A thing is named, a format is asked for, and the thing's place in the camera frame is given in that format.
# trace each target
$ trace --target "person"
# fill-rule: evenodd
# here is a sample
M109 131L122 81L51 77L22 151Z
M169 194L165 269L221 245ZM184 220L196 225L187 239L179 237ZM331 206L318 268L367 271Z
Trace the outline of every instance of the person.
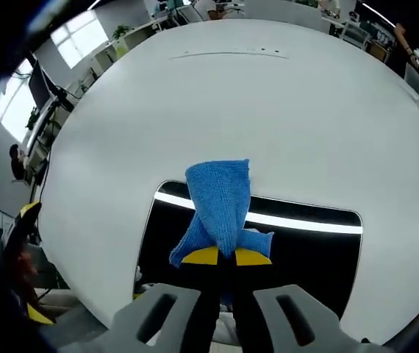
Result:
M391 51L386 65L404 78L406 64L419 67L419 58L414 54L419 49L419 5L417 2L405 1L398 11L399 21L394 34L397 43Z
M219 11L214 0L200 0L195 4L195 10L200 14L204 21L221 20L227 15L228 10Z
M11 145L10 150L10 167L15 179L22 180L25 177L24 162L26 160L25 152L18 148L17 144Z

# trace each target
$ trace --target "blue microfiber cloth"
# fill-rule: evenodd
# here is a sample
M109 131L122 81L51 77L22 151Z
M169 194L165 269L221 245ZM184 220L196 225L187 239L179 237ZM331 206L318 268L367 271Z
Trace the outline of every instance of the blue microfiber cloth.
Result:
M185 176L196 212L171 252L172 265L179 267L185 256L214 245L224 257L236 247L270 256L273 233L243 229L251 201L248 160L200 163L188 168Z

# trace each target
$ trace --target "office desk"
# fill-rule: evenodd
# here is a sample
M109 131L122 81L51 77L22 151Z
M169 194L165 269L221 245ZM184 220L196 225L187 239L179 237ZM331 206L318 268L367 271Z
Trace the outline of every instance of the office desk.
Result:
M333 25L334 25L334 26L336 26L337 28L343 28L343 27L345 27L345 21L342 23L342 22L341 22L341 20L340 20L339 18L338 18L338 19L336 19L336 18L332 18L332 17L325 16L325 15L323 14L322 19L323 19L323 21L325 21L325 22L329 22L330 24L333 24Z
M183 15L189 24L204 21L202 15L192 5L177 7L175 11Z
M38 120L33 126L31 134L25 139L24 145L26 147L26 155L31 157L36 144L38 143L38 138L43 134L43 131L46 125L50 122L50 118L53 116L57 107L60 103L57 99L51 99L46 103L46 106L43 108L43 111L40 113Z
M300 26L158 33L89 89L54 143L40 214L49 260L109 327L132 301L156 189L194 163L249 158L254 195L360 214L340 326L384 343L419 313L419 109L401 81Z
M367 49L367 52L371 54L373 57L381 61L382 63L385 63L387 58L389 57L390 51L387 50L382 44L375 40L369 40L368 43L369 48Z
M146 30L150 27L153 28L154 26L156 26L159 29L158 32L161 32L162 31L161 23L166 22L168 19L171 19L171 16L164 15L163 17L159 17L159 18L155 18L154 20L150 20L148 23L143 24L139 27L136 27L136 28L128 31L127 33L125 33L123 38L129 37L131 35L136 35L136 33L142 32L143 30Z
M88 55L89 65L100 76L117 60L112 42L101 44Z

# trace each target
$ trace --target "black rectangular object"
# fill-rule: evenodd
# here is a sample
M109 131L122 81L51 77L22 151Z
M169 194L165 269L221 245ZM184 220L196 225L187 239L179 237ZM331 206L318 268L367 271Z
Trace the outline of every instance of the black rectangular object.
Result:
M33 67L32 76L28 81L28 87L32 92L33 99L38 110L42 110L46 102L51 98L48 85L46 84L43 70L37 61Z
M159 193L190 199L183 182L164 182ZM251 196L249 212L281 218L324 224L361 227L359 215L295 202ZM177 271L169 264L172 249L187 231L195 210L154 199L148 217L138 265L143 278L140 283L177 283ZM284 274L284 285L296 284L340 318L346 308L357 272L362 234L288 229L247 221L244 228L275 232L283 238L286 256L278 268Z

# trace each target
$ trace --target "table surface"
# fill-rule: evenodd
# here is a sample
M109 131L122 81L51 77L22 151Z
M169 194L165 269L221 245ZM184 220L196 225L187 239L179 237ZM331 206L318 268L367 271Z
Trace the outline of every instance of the table surface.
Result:
M253 194L362 217L346 333L384 343L419 313L419 109L369 54L270 21L158 33L89 89L51 153L39 223L50 261L110 326L132 301L159 185L239 158Z

